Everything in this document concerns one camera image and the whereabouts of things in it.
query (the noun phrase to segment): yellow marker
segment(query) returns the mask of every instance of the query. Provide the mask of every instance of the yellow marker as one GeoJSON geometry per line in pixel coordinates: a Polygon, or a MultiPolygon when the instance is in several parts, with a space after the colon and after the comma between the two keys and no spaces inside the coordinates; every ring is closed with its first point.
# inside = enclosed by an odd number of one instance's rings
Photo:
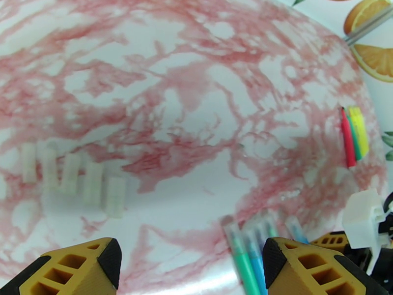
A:
{"type": "Polygon", "coordinates": [[[369,151],[367,130],[365,120],[359,107],[349,107],[349,117],[354,126],[355,134],[359,142],[360,153],[362,157],[366,156],[369,151]]]}

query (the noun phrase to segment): highlighter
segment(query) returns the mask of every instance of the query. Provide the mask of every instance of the highlighter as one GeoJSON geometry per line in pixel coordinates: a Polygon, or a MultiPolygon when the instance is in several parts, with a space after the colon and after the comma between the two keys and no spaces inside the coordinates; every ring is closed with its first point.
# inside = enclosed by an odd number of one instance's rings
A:
{"type": "Polygon", "coordinates": [[[305,236],[302,226],[296,216],[290,216],[285,220],[285,226],[294,238],[295,241],[309,244],[307,237],[305,236]]]}
{"type": "Polygon", "coordinates": [[[351,118],[356,137],[359,142],[359,148],[362,158],[365,157],[369,151],[367,130],[365,128],[365,121],[359,107],[349,107],[349,116],[351,118]]]}
{"type": "Polygon", "coordinates": [[[265,282],[265,270],[263,269],[263,259],[261,254],[261,248],[258,244],[256,238],[256,230],[254,228],[249,228],[242,230],[244,235],[244,242],[246,250],[250,257],[251,266],[253,267],[256,282],[259,287],[259,292],[261,295],[268,295],[265,282]]]}
{"type": "Polygon", "coordinates": [[[236,222],[226,224],[224,231],[246,295],[261,295],[238,224],[236,222]]]}
{"type": "Polygon", "coordinates": [[[348,121],[349,121],[349,126],[351,127],[353,148],[355,150],[355,158],[356,158],[356,161],[359,161],[359,160],[362,159],[362,154],[360,152],[360,146],[359,146],[358,137],[357,137],[357,135],[355,133],[355,127],[353,125],[352,119],[348,116],[348,114],[347,114],[347,118],[348,118],[348,121]]]}
{"type": "Polygon", "coordinates": [[[350,168],[356,165],[355,149],[353,146],[351,126],[349,125],[349,120],[343,107],[341,108],[341,129],[344,137],[347,167],[350,168]]]}

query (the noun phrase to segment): metal rod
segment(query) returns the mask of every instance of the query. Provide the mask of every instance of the metal rod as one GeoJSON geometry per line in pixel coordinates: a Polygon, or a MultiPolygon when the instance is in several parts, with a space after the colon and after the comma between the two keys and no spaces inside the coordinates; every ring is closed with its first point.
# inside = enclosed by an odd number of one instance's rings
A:
{"type": "Polygon", "coordinates": [[[345,36],[343,40],[348,44],[348,46],[352,46],[362,37],[385,23],[391,17],[393,17],[393,4],[389,5],[378,14],[376,14],[374,17],[364,22],[349,35],[345,36]]]}

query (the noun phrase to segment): red marker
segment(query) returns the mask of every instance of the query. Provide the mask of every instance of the red marker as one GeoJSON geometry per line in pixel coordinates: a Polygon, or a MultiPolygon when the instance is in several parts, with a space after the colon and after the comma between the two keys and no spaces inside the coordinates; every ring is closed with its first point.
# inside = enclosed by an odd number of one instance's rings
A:
{"type": "Polygon", "coordinates": [[[355,150],[353,147],[353,139],[351,133],[351,126],[349,124],[349,120],[347,118],[347,114],[345,113],[344,107],[341,108],[341,128],[342,134],[344,136],[344,146],[345,146],[345,154],[347,158],[347,167],[353,167],[356,165],[356,157],[355,150]]]}

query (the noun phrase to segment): white 3d printed part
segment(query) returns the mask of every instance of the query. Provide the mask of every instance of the white 3d printed part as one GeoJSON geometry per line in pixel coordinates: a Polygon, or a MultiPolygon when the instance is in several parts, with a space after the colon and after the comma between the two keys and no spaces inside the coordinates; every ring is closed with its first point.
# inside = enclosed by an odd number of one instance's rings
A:
{"type": "Polygon", "coordinates": [[[78,175],[81,158],[77,154],[67,154],[64,158],[63,173],[60,190],[69,195],[76,195],[78,191],[78,175]]]}
{"type": "Polygon", "coordinates": [[[103,164],[95,162],[89,162],[87,164],[83,190],[83,201],[86,204],[99,206],[101,203],[101,185],[103,172],[103,164]]]}
{"type": "Polygon", "coordinates": [[[57,177],[57,153],[54,149],[47,147],[42,157],[42,180],[44,190],[53,191],[58,189],[57,177]]]}
{"type": "Polygon", "coordinates": [[[110,177],[107,187],[107,202],[105,212],[112,218],[121,218],[124,212],[126,195],[126,180],[121,177],[110,177]]]}
{"type": "Polygon", "coordinates": [[[342,216],[342,226],[352,249],[370,248],[372,258],[367,268],[371,275],[381,248],[390,244],[388,234],[379,235],[379,223],[385,221],[382,198],[375,189],[350,196],[342,216]]]}
{"type": "Polygon", "coordinates": [[[35,144],[22,144],[22,181],[23,183],[37,182],[35,144]]]}

